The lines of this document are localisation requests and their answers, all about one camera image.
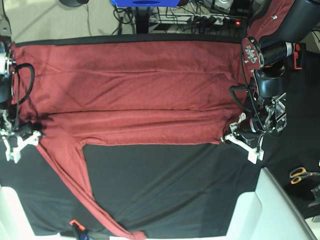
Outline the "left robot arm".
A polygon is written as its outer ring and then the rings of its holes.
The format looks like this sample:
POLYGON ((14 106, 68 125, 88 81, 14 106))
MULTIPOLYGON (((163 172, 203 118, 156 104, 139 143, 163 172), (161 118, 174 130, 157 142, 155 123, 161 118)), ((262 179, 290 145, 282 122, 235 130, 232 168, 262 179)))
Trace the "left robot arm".
POLYGON ((244 83, 229 88, 242 113, 221 141, 245 149, 253 164, 264 157, 264 136, 278 137, 287 125, 289 71, 302 68, 303 39, 319 21, 317 0, 264 0, 248 14, 240 45, 244 83))

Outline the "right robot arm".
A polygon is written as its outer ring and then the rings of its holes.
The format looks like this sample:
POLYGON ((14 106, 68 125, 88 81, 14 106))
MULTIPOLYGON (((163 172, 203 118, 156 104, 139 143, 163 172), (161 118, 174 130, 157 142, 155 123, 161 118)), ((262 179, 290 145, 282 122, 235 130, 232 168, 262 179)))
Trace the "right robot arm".
POLYGON ((8 162, 18 163, 21 151, 28 145, 37 146, 44 136, 33 123, 19 120, 19 106, 30 96, 35 82, 35 70, 30 63, 16 63, 15 43, 11 39, 10 21, 0 2, 0 141, 6 147, 8 162), (19 70, 30 70, 30 82, 24 97, 20 97, 19 70))

